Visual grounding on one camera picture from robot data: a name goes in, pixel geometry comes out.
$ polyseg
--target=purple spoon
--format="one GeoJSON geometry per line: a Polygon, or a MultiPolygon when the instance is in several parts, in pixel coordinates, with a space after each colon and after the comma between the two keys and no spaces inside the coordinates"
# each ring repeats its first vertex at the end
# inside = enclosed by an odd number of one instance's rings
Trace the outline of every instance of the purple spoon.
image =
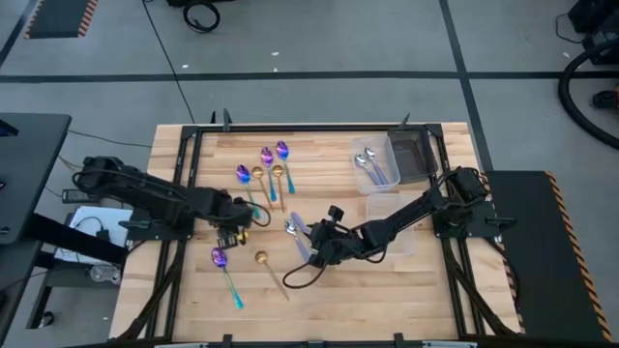
{"type": "Polygon", "coordinates": [[[245,190],[248,192],[248,195],[250,196],[250,201],[251,203],[254,204],[251,206],[253,208],[253,215],[255,216],[255,218],[260,218],[260,212],[258,212],[258,208],[256,208],[255,201],[253,200],[253,196],[251,195],[251,190],[250,190],[251,175],[248,169],[243,164],[236,167],[236,177],[239,178],[239,181],[241,182],[241,184],[245,185],[245,190]]]}
{"type": "Polygon", "coordinates": [[[230,275],[228,274],[228,270],[225,268],[225,265],[228,264],[228,258],[225,256],[225,252],[218,247],[213,247],[211,250],[211,259],[213,259],[213,263],[215,266],[221,268],[223,271],[223,275],[225,276],[225,280],[228,282],[228,286],[230,287],[230,291],[232,292],[232,297],[234,298],[234,304],[237,309],[243,309],[243,302],[239,297],[239,294],[236,292],[236,288],[232,283],[232,279],[230,279],[230,275]]]}
{"type": "Polygon", "coordinates": [[[278,141],[278,156],[283,160],[283,168],[286,170],[286,178],[288,180],[288,192],[294,193],[294,185],[292,184],[292,177],[290,176],[290,170],[288,169],[288,147],[283,141],[278,141]]]}
{"type": "Polygon", "coordinates": [[[278,200],[278,196],[275,194],[275,187],[273,186],[273,170],[271,170],[271,165],[273,164],[273,153],[268,147],[263,147],[260,157],[262,158],[262,163],[267,166],[267,172],[269,173],[269,187],[271,188],[271,200],[275,202],[278,200]]]}

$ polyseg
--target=concrete floor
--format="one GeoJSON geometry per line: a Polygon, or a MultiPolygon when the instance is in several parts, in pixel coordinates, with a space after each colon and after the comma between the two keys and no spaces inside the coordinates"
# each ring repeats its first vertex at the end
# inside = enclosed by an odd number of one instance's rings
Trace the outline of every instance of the concrete floor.
{"type": "MultiPolygon", "coordinates": [[[[29,1],[0,5],[0,46],[29,1]]],[[[141,0],[101,0],[83,39],[24,40],[19,36],[2,64],[6,76],[64,75],[61,83],[0,82],[0,112],[67,113],[71,128],[116,140],[147,144],[157,124],[189,123],[176,83],[170,82],[155,33],[141,0]],[[109,78],[71,82],[78,75],[148,74],[160,81],[109,78]]],[[[181,11],[154,0],[148,7],[177,73],[456,72],[443,11],[449,6],[469,72],[561,72],[582,51],[554,35],[554,18],[575,0],[238,0],[218,4],[221,27],[198,35],[181,11]]],[[[565,35],[577,37],[567,22],[565,35]]],[[[582,71],[596,70],[585,63],[582,71]]],[[[465,94],[452,78],[350,78],[182,81],[198,123],[226,107],[235,123],[481,121],[478,147],[487,146],[495,169],[551,170],[564,193],[589,271],[609,326],[619,334],[619,234],[615,232],[614,183],[619,152],[591,138],[563,111],[555,79],[474,79],[479,116],[469,114],[465,94]]],[[[617,113],[592,110],[588,98],[615,81],[580,79],[576,103],[595,123],[619,135],[617,113]]],[[[146,168],[148,150],[68,135],[62,155],[112,155],[146,168]]],[[[71,185],[56,165],[47,183],[71,185]]],[[[75,207],[48,192],[37,210],[63,220],[75,207]]],[[[33,279],[5,343],[6,347],[67,345],[107,339],[116,300],[113,290],[54,290],[48,309],[57,322],[26,332],[36,295],[33,279]]]]}

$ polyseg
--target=wooden table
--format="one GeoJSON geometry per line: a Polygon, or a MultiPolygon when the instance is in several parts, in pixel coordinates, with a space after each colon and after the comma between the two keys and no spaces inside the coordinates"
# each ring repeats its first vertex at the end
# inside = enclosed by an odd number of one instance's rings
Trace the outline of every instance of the wooden table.
{"type": "MultiPolygon", "coordinates": [[[[171,180],[182,126],[159,126],[148,173],[171,180]]],[[[477,167],[469,129],[465,123],[442,124],[452,167],[477,167]]],[[[233,196],[247,194],[235,176],[240,163],[249,169],[260,165],[260,149],[274,147],[283,139],[290,148],[289,165],[297,193],[285,192],[286,213],[274,203],[273,220],[265,228],[253,226],[246,246],[227,251],[228,270],[245,304],[235,309],[230,291],[210,256],[217,234],[197,220],[188,243],[174,330],[174,341],[221,341],[233,334],[235,341],[292,340],[391,340],[394,333],[406,339],[457,338],[454,314],[439,241],[431,219],[415,225],[414,252],[387,256],[378,265],[349,260],[329,267],[311,287],[290,290],[287,302],[262,265],[254,262],[258,250],[269,252],[269,263],[281,278],[302,263],[294,239],[283,229],[290,212],[306,223],[327,216],[334,204],[344,211],[342,224],[366,221],[367,197],[357,191],[352,176],[349,143],[352,138],[375,132],[230,132],[204,135],[197,186],[227,189],[233,196]]],[[[432,147],[437,158],[436,143],[432,147]]],[[[186,163],[190,162],[192,145],[186,163]]],[[[187,182],[185,170],[183,184],[187,182]]],[[[253,197],[267,206],[256,181],[253,197]]],[[[416,198],[428,182],[397,186],[399,193],[416,198]]],[[[516,312],[502,258],[482,240],[468,242],[477,287],[503,322],[518,331],[516,312]]],[[[170,260],[175,246],[170,248],[170,260]]],[[[160,242],[148,242],[127,261],[110,336],[123,332],[144,306],[153,289],[160,242]]],[[[305,282],[317,273],[304,269],[290,281],[305,282]]],[[[460,291],[467,328],[474,332],[466,295],[460,291]]],[[[166,299],[160,306],[157,333],[162,333],[166,299]]]]}

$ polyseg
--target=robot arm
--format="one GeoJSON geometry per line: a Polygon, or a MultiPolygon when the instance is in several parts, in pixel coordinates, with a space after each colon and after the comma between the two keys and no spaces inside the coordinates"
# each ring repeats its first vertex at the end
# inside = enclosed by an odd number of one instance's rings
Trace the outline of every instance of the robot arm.
{"type": "Polygon", "coordinates": [[[471,207],[483,202],[486,196],[479,172],[473,168],[459,167],[441,176],[420,198],[384,219],[348,229],[338,224],[343,211],[332,206],[329,210],[332,219],[322,219],[311,229],[311,247],[318,252],[309,259],[309,264],[323,268],[350,258],[379,262],[369,258],[385,253],[387,245],[400,231],[428,215],[442,213],[450,228],[463,229],[472,218],[471,207]],[[438,189],[443,183],[454,191],[456,198],[443,197],[438,189]]]}
{"type": "Polygon", "coordinates": [[[117,158],[86,158],[74,184],[84,192],[108,196],[146,210],[152,221],[180,229],[188,220],[202,218],[214,226],[249,228],[252,208],[225,190],[185,188],[142,173],[117,158]]]}

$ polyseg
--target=clear plastic bin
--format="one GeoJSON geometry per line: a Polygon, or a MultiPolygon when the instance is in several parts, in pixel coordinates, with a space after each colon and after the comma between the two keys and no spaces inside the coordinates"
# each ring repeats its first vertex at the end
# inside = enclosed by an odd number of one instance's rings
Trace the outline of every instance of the clear plastic bin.
{"type": "MultiPolygon", "coordinates": [[[[415,198],[399,193],[373,193],[368,197],[366,218],[368,220],[381,219],[390,216],[404,208],[415,198]]],[[[410,255],[415,250],[415,227],[413,225],[402,230],[396,239],[389,243],[387,255],[410,255]]]]}
{"type": "Polygon", "coordinates": [[[387,134],[353,139],[350,144],[350,154],[357,188],[360,193],[386,192],[393,189],[399,183],[398,165],[396,164],[391,140],[387,134]],[[355,156],[362,154],[364,159],[366,159],[366,168],[371,170],[377,178],[379,177],[374,163],[366,157],[365,150],[367,146],[370,146],[371,150],[376,154],[374,159],[385,175],[387,185],[377,185],[368,172],[355,162],[355,156]]]}

